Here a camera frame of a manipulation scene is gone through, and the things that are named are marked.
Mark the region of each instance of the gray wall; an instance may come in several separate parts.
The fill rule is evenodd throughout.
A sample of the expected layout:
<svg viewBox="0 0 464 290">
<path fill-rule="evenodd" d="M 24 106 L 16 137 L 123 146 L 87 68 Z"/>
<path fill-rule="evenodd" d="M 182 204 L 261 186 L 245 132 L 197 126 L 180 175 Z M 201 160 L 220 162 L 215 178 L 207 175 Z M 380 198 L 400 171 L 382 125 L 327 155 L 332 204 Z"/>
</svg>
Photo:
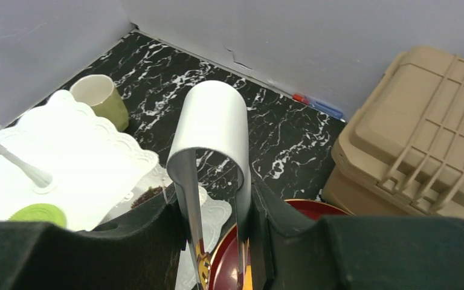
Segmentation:
<svg viewBox="0 0 464 290">
<path fill-rule="evenodd" d="M 140 30 L 349 118 L 400 51 L 464 56 L 464 0 L 122 0 Z"/>
<path fill-rule="evenodd" d="M 120 0 L 0 0 L 0 123 L 47 97 L 131 29 Z"/>
</svg>

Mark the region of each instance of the marble surface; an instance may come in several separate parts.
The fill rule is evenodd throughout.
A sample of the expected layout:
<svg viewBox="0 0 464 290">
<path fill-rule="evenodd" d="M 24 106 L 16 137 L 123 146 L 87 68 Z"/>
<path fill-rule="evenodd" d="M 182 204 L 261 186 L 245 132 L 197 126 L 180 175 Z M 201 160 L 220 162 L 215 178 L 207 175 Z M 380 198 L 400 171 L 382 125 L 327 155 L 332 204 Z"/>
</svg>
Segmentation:
<svg viewBox="0 0 464 290">
<path fill-rule="evenodd" d="M 159 154 L 165 166 L 184 97 L 197 83 L 220 80 L 248 106 L 252 174 L 283 199 L 320 200 L 334 162 L 330 150 L 344 123 L 288 97 L 133 32 L 63 86 L 88 74 L 107 74 L 130 112 L 126 133 Z M 213 199 L 232 204 L 235 165 L 218 153 L 198 152 L 199 182 Z M 225 224 L 222 235 L 235 223 Z"/>
</svg>

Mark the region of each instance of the box lid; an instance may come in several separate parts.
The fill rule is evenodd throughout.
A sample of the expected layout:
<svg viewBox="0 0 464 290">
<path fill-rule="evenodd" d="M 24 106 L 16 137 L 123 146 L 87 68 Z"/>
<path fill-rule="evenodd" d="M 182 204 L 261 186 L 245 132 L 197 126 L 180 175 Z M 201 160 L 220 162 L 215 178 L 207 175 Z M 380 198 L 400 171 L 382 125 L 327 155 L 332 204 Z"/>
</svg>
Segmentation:
<svg viewBox="0 0 464 290">
<path fill-rule="evenodd" d="M 464 213 L 463 58 L 401 54 L 347 127 L 348 162 L 380 188 L 426 214 Z"/>
</svg>

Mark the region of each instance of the gold rim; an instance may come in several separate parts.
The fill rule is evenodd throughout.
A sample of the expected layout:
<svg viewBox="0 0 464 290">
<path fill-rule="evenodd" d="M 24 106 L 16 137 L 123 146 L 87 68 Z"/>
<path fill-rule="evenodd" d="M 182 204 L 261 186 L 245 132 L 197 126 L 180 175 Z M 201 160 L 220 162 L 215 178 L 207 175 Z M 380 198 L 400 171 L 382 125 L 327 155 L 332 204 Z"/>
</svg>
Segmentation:
<svg viewBox="0 0 464 290">
<path fill-rule="evenodd" d="M 285 202 L 288 202 L 288 201 L 311 201 L 311 202 L 315 202 L 317 204 L 324 204 L 324 205 L 327 205 L 329 207 L 333 207 L 334 209 L 336 210 L 339 210 L 339 211 L 342 211 L 344 214 L 350 216 L 351 214 L 345 212 L 344 210 L 334 206 L 334 205 L 331 205 L 331 204 L 327 204 L 325 202 L 321 202 L 321 201 L 315 201 L 315 200 L 312 200 L 312 199 L 305 199 L 305 198 L 289 198 L 289 199 L 284 199 L 283 201 Z M 214 263 L 214 260 L 216 258 L 216 253 L 219 252 L 219 249 L 220 247 L 222 246 L 223 242 L 225 241 L 225 237 L 228 236 L 228 234 L 230 234 L 230 232 L 235 228 L 237 227 L 237 224 L 234 224 L 224 235 L 223 235 L 223 238 L 219 241 L 218 245 L 216 246 L 216 248 L 214 249 L 214 253 L 213 253 L 213 256 L 211 257 L 211 266 L 213 265 Z"/>
</svg>

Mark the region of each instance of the green lid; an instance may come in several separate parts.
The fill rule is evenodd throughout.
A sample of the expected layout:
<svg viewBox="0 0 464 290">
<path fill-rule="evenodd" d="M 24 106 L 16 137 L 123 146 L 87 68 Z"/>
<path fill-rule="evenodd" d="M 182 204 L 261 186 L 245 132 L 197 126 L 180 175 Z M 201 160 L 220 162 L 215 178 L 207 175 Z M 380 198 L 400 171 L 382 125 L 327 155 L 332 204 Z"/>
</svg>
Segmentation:
<svg viewBox="0 0 464 290">
<path fill-rule="evenodd" d="M 62 228 L 66 227 L 65 214 L 52 204 L 32 204 L 17 211 L 10 217 L 15 222 L 52 222 Z"/>
</svg>

